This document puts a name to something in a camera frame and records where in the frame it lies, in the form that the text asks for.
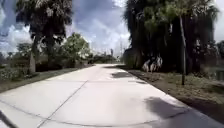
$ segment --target blue sky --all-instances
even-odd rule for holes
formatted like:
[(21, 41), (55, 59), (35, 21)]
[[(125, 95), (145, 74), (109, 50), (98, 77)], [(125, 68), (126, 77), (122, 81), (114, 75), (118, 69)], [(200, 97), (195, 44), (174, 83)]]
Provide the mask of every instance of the blue sky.
[[(29, 27), (16, 25), (13, 7), (16, 0), (5, 0), (0, 10), (0, 50), (3, 52), (15, 51), (16, 45), (31, 42)], [(67, 26), (67, 35), (79, 32), (90, 42), (95, 51), (108, 51), (112, 48), (115, 53), (120, 52), (120, 44), (127, 47), (129, 33), (122, 19), (126, 0), (73, 0), (75, 12), (71, 26)], [(221, 13), (216, 23), (215, 39), (224, 39), (224, 0), (216, 0)]]

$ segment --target sidewalk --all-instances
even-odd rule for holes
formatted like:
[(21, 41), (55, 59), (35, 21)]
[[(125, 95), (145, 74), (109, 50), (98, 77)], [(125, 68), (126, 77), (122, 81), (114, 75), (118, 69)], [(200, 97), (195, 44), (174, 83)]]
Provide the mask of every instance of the sidewalk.
[(0, 109), (19, 128), (224, 128), (113, 66), (96, 65), (2, 93)]

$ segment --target tree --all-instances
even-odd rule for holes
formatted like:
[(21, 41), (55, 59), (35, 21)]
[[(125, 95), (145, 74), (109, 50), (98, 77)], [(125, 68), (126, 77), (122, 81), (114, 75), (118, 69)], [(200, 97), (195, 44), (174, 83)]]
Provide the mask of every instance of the tree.
[(35, 72), (37, 45), (45, 43), (50, 56), (54, 44), (66, 37), (65, 25), (72, 21), (72, 0), (18, 0), (16, 13), (17, 22), (30, 26), (33, 39), (30, 70)]
[(218, 51), (222, 59), (224, 59), (224, 40), (220, 41), (218, 44)]
[[(141, 53), (142, 59), (138, 60), (145, 62), (161, 56), (163, 71), (200, 71), (200, 65), (205, 63), (205, 53), (209, 51), (208, 46), (213, 46), (214, 40), (214, 21), (218, 10), (211, 2), (128, 0), (124, 19), (130, 32), (130, 47)], [(186, 53), (186, 63), (183, 62), (183, 53)]]
[(0, 52), (0, 66), (2, 65), (2, 64), (4, 64), (5, 63), (5, 57), (4, 57), (4, 55), (2, 54), (2, 52)]
[(63, 45), (63, 54), (72, 63), (85, 59), (90, 55), (89, 43), (78, 33), (73, 33)]

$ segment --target lawn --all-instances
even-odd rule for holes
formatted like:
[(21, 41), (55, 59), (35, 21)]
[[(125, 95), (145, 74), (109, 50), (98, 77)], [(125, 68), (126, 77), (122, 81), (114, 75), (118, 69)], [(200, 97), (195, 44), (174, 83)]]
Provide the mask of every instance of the lawn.
[(20, 79), (17, 81), (7, 81), (4, 83), (0, 83), (0, 93), (11, 90), (11, 89), (15, 89), (30, 83), (34, 83), (34, 82), (38, 82), (44, 79), (48, 79), (54, 76), (59, 76), (65, 73), (69, 73), (69, 72), (73, 72), (76, 70), (79, 70), (82, 68), (70, 68), (70, 69), (62, 69), (62, 70), (55, 70), (55, 71), (47, 71), (47, 72), (38, 72), (37, 75), (35, 75), (32, 78), (27, 78), (27, 79)]
[(189, 75), (182, 86), (180, 74), (120, 68), (224, 124), (224, 83)]

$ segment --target vegetation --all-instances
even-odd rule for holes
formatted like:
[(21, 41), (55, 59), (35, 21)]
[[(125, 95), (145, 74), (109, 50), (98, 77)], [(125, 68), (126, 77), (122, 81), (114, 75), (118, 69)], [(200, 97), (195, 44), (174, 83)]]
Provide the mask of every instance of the vegetation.
[(17, 22), (30, 26), (33, 39), (30, 56), (30, 71), (36, 70), (37, 45), (46, 45), (48, 59), (53, 55), (53, 46), (66, 37), (65, 25), (72, 22), (72, 0), (18, 0)]
[(79, 68), (68, 68), (62, 70), (55, 70), (55, 71), (47, 71), (47, 72), (40, 72), (36, 75), (32, 75), (32, 77), (20, 77), (15, 80), (9, 80), (2, 82), (0, 78), (0, 93), (8, 91), (10, 89), (18, 88), (27, 84), (31, 84), (34, 82), (38, 82), (41, 80), (45, 80), (47, 78), (51, 78), (54, 76), (59, 76), (65, 73), (73, 72), (78, 70)]
[(126, 52), (138, 57), (133, 67), (141, 68), (147, 60), (152, 64), (161, 57), (161, 71), (200, 72), (206, 59), (216, 58), (213, 32), (218, 9), (212, 2), (128, 0), (124, 19), (131, 45)]

